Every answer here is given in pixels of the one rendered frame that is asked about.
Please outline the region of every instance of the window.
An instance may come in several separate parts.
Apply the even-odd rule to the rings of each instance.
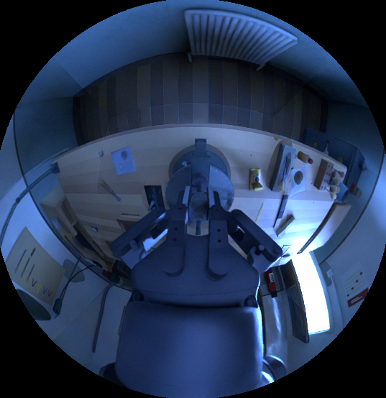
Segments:
[[[293,266],[305,303],[308,332],[309,334],[326,332],[330,328],[326,297],[310,253],[304,251],[294,256]]]

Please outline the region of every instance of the poster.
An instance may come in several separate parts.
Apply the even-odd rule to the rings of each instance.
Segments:
[[[65,268],[35,240],[27,227],[20,233],[6,260],[13,281],[47,304],[53,305]]]
[[[364,271],[357,262],[347,273],[342,275],[348,307],[362,301],[368,293]]]

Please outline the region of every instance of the tiled floor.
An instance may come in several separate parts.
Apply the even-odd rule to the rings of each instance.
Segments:
[[[102,77],[74,98],[78,145],[121,131],[163,124],[248,127],[302,141],[326,131],[327,100],[270,65],[175,53]]]

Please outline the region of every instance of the tabletop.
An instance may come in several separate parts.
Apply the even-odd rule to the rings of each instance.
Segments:
[[[242,210],[255,222],[263,204],[257,225],[284,248],[283,253],[288,250],[291,256],[314,234],[334,202],[328,192],[313,186],[321,160],[332,162],[338,171],[346,173],[343,164],[314,148],[266,131],[237,126],[179,124],[112,134],[75,148],[53,161],[60,168],[57,177],[70,206],[104,253],[116,258],[109,244],[122,234],[117,220],[133,223],[149,213],[145,185],[162,186],[165,208],[168,209],[165,188],[171,170],[182,153],[189,148],[193,150],[196,138],[205,138],[207,150],[226,160],[234,187],[234,202],[229,211]],[[280,143],[296,149],[292,164],[294,170],[305,166],[296,157],[299,151],[308,154],[313,164],[307,164],[305,191],[288,198],[284,215],[275,224],[283,193],[288,193],[292,180],[291,173],[283,193],[269,188]],[[127,147],[131,150],[136,171],[117,175],[111,153]],[[249,189],[249,171],[252,168],[260,168],[262,190]],[[103,181],[120,201],[102,186]],[[290,215],[295,218],[295,223],[283,236],[277,237],[277,230]],[[187,227],[187,233],[196,234],[195,224]],[[207,233],[206,223],[201,226],[201,235]],[[245,256],[230,237],[229,243]],[[290,259],[281,259],[280,264]]]

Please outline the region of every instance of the white radiator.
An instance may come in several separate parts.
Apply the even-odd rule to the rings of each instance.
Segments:
[[[235,58],[259,65],[259,70],[298,43],[279,27],[234,12],[194,9],[184,15],[191,55]]]

